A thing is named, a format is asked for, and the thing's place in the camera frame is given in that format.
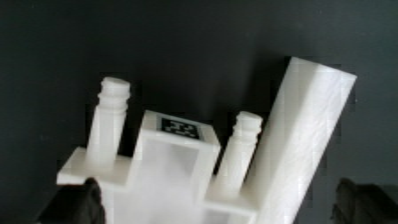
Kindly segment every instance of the white base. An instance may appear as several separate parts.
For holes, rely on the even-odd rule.
[[[132,158],[117,155],[112,171],[100,173],[85,166],[85,153],[87,150],[78,147],[59,171],[57,184],[84,184],[87,177],[94,177],[101,188],[124,192]]]

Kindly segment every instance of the white 3d printed part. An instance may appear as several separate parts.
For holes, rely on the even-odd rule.
[[[355,76],[291,58],[259,140],[247,188],[256,224],[291,224]]]
[[[110,171],[126,119],[130,83],[121,79],[107,77],[101,85],[103,90],[98,94],[100,104],[92,120],[85,165],[96,171]]]
[[[82,184],[96,177],[101,187],[124,191],[132,159],[117,156],[121,132],[126,118],[130,83],[105,77],[100,104],[92,119],[87,150],[76,148],[57,175],[57,184]]]
[[[240,195],[263,118],[249,112],[240,112],[236,120],[235,132],[228,141],[220,169],[215,178],[219,193],[231,198]]]

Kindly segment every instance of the grooved post top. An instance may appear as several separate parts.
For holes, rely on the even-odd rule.
[[[114,77],[105,77],[101,81],[103,90],[101,94],[108,96],[130,96],[130,82]]]

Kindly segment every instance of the white rectangular block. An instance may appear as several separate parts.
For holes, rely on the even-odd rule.
[[[355,76],[291,58],[258,145],[247,188],[256,224],[291,224]]]

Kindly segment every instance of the tall white column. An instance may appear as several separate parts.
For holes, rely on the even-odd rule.
[[[228,197],[236,197],[240,195],[240,188],[258,143],[258,133],[261,131],[261,121],[263,118],[256,114],[240,112],[215,179],[219,192]]]
[[[352,74],[291,58],[249,172],[256,224],[293,223],[354,82]]]
[[[105,77],[101,85],[103,89],[98,95],[100,104],[92,119],[85,165],[96,171],[108,171],[114,166],[119,149],[130,83],[117,78]]]

